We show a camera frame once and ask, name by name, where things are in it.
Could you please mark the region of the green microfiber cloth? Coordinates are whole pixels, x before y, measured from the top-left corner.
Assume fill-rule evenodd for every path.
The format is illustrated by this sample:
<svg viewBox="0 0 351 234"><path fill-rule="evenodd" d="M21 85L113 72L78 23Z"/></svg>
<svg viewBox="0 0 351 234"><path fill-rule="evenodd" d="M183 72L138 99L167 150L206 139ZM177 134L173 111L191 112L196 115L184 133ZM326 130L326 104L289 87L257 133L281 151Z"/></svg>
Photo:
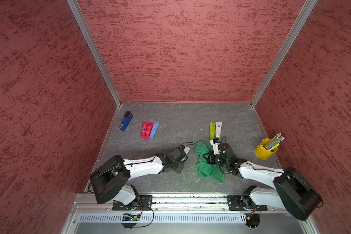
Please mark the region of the green microfiber cloth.
<svg viewBox="0 0 351 234"><path fill-rule="evenodd" d="M196 170L202 178L212 178L218 183L224 183L226 175L220 170L216 164L208 164L207 157L213 153L211 145L205 144L203 141L198 141L194 149L199 156L199 163L196 164Z"/></svg>

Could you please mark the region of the lime green toothpaste tube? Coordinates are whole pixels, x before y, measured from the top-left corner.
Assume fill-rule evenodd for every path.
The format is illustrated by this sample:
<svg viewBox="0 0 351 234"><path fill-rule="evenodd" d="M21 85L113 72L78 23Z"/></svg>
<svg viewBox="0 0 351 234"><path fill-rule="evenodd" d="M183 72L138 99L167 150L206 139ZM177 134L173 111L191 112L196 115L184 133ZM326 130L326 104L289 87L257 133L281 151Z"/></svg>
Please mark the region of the lime green toothpaste tube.
<svg viewBox="0 0 351 234"><path fill-rule="evenodd" d="M216 123L215 122L210 122L209 128L210 128L210 139L213 140L213 139L215 139Z"/></svg>

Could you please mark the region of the blue toothpaste tube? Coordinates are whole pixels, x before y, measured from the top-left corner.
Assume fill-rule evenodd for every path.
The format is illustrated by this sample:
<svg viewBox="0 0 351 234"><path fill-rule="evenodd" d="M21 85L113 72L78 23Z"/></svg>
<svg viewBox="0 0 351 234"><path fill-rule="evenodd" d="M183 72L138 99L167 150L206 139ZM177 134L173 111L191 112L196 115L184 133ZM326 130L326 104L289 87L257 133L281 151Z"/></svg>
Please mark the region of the blue toothpaste tube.
<svg viewBox="0 0 351 234"><path fill-rule="evenodd" d="M156 132L157 132L157 129L158 129L159 125L160 125L159 122L154 122L154 123L153 123L152 131L151 131L151 133L150 133L149 139L154 139L155 134L156 134Z"/></svg>

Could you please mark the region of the pink toothpaste tube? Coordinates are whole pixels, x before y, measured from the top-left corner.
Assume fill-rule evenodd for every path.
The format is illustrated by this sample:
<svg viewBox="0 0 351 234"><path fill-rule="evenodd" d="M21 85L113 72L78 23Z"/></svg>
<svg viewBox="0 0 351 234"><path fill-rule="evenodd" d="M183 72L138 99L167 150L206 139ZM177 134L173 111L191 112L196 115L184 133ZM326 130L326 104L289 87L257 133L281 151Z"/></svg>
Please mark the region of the pink toothpaste tube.
<svg viewBox="0 0 351 234"><path fill-rule="evenodd" d="M148 123L149 122L147 122L147 121L142 123L141 138L145 138L145 136L146 136Z"/></svg>
<svg viewBox="0 0 351 234"><path fill-rule="evenodd" d="M145 139L149 139L150 138L150 135L151 135L151 132L152 132L152 129L153 129L153 125L154 125L153 122L149 122L147 124L146 133L145 133Z"/></svg>

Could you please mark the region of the white tube pink cap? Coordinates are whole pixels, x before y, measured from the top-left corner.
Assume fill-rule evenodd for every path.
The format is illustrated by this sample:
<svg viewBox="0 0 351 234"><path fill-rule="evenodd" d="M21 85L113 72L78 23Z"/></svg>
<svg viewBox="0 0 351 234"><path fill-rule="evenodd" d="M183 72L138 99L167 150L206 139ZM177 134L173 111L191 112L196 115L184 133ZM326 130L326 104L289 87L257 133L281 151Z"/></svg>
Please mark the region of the white tube pink cap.
<svg viewBox="0 0 351 234"><path fill-rule="evenodd" d="M186 155L188 155L188 153L189 153L190 149L191 149L191 148L189 148L189 147L185 146L184 152L185 152L185 154L186 154Z"/></svg>

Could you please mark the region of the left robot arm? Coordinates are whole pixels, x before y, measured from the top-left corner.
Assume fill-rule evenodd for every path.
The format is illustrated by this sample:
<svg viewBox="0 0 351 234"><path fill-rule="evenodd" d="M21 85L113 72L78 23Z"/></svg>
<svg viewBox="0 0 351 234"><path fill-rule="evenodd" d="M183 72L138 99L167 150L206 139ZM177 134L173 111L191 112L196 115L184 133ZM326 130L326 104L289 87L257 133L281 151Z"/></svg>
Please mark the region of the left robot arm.
<svg viewBox="0 0 351 234"><path fill-rule="evenodd" d="M136 207L140 196L136 188L127 182L145 175L170 171L180 174L189 151L189 147L180 145L166 155L156 154L141 160L125 160L121 155L111 157L89 177L97 203L104 204L113 200L128 207Z"/></svg>

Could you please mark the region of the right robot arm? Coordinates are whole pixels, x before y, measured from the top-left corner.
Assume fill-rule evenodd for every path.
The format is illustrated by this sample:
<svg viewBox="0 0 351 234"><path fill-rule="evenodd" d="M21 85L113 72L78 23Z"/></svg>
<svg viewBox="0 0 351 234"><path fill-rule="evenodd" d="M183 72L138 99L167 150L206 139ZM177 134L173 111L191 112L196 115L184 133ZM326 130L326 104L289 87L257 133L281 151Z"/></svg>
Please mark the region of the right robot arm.
<svg viewBox="0 0 351 234"><path fill-rule="evenodd" d="M211 150L201 153L208 165L222 167L233 176L267 185L267 188L250 186L233 205L251 213L264 206L277 207L299 220L306 220L316 208L323 206L321 194L295 168L261 166L237 158L227 143L212 141L211 144Z"/></svg>

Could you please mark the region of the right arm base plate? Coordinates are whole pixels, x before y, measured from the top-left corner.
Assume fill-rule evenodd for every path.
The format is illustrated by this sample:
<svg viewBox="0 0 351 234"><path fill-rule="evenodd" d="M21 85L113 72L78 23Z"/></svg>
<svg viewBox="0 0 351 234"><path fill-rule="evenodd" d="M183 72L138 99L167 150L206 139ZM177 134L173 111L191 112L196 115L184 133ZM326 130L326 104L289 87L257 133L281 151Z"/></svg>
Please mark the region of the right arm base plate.
<svg viewBox="0 0 351 234"><path fill-rule="evenodd" d="M268 208L265 205L256 205L253 200L247 195L240 196L227 196L227 204L230 211L267 211Z"/></svg>

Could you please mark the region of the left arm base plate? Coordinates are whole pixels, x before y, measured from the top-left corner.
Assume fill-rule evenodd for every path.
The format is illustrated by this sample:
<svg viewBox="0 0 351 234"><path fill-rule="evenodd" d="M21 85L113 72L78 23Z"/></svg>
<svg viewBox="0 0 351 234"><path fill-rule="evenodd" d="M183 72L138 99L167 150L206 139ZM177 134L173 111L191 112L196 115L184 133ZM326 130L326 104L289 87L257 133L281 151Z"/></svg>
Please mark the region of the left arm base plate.
<svg viewBox="0 0 351 234"><path fill-rule="evenodd" d="M139 195L128 205L124 205L121 202L113 201L113 211L149 211L152 206L153 196L151 195Z"/></svg>

